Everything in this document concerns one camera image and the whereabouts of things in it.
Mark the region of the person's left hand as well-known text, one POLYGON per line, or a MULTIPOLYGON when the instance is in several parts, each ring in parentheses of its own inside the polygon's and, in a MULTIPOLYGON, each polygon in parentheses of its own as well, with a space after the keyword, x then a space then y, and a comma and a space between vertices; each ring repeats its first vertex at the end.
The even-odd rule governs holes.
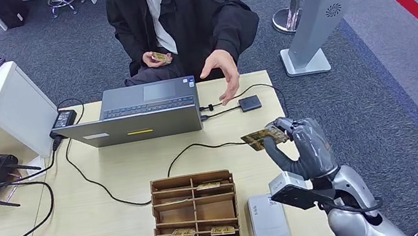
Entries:
POLYGON ((224 106, 235 97, 239 89, 240 74, 230 53, 222 49, 216 49, 207 57, 200 78, 205 79, 211 71, 217 68, 223 72, 227 83, 227 89, 219 97, 219 101, 224 106))

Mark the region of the person's right hand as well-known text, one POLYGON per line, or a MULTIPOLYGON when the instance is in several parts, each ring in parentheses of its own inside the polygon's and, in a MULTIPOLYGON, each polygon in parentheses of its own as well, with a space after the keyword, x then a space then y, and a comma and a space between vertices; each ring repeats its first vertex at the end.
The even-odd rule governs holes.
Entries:
POLYGON ((171 53, 159 53, 154 51, 145 52, 142 56, 142 60, 150 68, 157 68, 170 64, 173 60, 171 53))

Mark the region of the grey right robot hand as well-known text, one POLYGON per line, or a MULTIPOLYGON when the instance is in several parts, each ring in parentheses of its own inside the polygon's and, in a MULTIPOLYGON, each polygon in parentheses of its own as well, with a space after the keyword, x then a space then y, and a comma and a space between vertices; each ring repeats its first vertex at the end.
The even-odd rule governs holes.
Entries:
POLYGON ((338 169, 328 138, 315 119, 293 120, 287 117, 277 118, 272 126, 294 142, 299 158, 290 159, 278 149, 272 136, 263 137, 265 151, 283 171, 295 173, 304 180, 313 180, 330 176, 338 169))

